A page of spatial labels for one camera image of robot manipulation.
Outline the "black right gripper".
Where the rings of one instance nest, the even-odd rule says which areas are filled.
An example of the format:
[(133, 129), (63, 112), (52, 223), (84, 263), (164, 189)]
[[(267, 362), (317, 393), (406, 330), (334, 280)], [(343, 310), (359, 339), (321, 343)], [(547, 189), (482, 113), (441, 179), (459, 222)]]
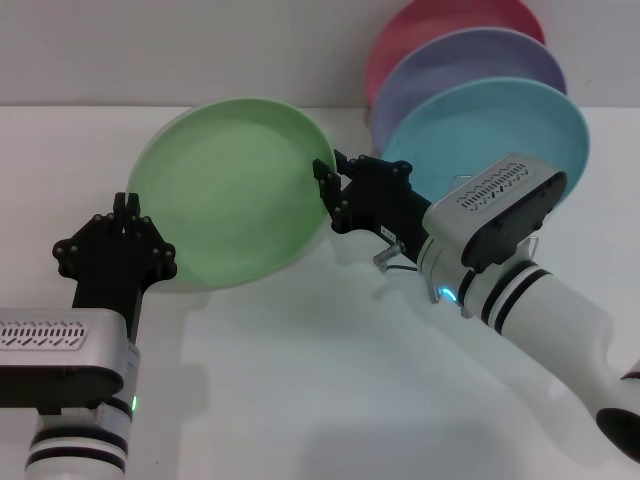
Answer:
[[(342, 175), (409, 175), (410, 164), (389, 162), (368, 155), (349, 158), (334, 150), (337, 172)], [(347, 186), (348, 207), (344, 205), (341, 178), (329, 165), (315, 159), (313, 175), (320, 198), (336, 233), (366, 230), (389, 244), (400, 242), (409, 260), (416, 260), (428, 238), (422, 226), (431, 203), (412, 190), (408, 180), (358, 178)]]

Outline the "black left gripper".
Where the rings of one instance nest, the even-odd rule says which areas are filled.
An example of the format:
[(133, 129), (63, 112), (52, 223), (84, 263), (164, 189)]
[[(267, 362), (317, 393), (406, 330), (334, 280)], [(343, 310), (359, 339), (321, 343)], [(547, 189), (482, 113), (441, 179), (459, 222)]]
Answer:
[(137, 339), (142, 300), (152, 285), (177, 275), (175, 247), (141, 214), (139, 195), (118, 192), (112, 212), (96, 214), (77, 233), (56, 242), (58, 272), (77, 282), (72, 306), (121, 315)]

